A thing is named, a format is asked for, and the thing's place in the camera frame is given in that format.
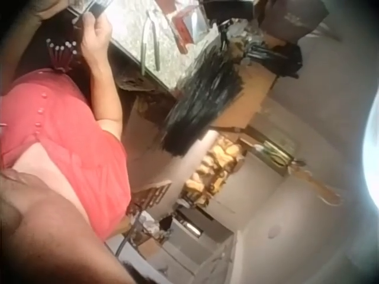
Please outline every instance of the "woman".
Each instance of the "woman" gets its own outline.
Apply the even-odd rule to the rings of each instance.
[[[52,70],[11,84],[41,21],[68,4],[31,1],[1,47],[2,267],[27,282],[145,283],[103,245],[130,202],[106,16],[83,18],[92,111],[70,78]]]

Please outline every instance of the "red dress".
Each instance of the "red dress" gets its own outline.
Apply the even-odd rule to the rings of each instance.
[[[130,186],[123,145],[103,131],[78,87],[50,69],[31,72],[1,98],[3,167],[39,142],[105,240],[125,215]]]

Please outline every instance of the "granite countertop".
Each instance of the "granite countertop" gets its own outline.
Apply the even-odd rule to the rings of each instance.
[[[72,6],[81,13],[90,0],[83,0],[81,4]],[[105,13],[113,25],[113,42],[121,47],[135,62],[140,63],[140,49],[143,24],[146,20],[146,11],[159,9],[155,0],[113,0]],[[152,32],[149,34],[146,52],[146,68],[153,78],[171,90],[185,74],[191,63],[199,56],[205,46],[217,36],[218,31],[213,27],[208,35],[198,44],[187,45],[188,54],[181,54],[166,21],[159,18],[160,25],[160,71],[155,70],[154,48]]]

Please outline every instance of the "hand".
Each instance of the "hand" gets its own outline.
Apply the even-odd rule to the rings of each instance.
[[[90,67],[108,63],[108,46],[112,25],[102,13],[97,20],[91,13],[83,15],[82,54]]]
[[[66,9],[77,0],[31,0],[31,12],[41,20],[46,20]]]

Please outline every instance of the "table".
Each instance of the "table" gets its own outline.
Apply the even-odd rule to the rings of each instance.
[[[80,1],[79,5],[71,6],[71,10],[80,14],[90,1]],[[113,43],[138,64],[140,64],[142,30],[146,19],[146,11],[151,9],[160,11],[155,0],[113,0],[105,10],[109,21],[113,25]],[[147,44],[146,69],[148,74],[163,87],[167,90],[172,90],[203,48],[218,36],[218,31],[217,27],[214,26],[201,42],[196,45],[187,45],[188,54],[181,54],[163,16],[159,20],[162,24],[159,37],[160,71],[155,70],[152,33],[150,33]]]

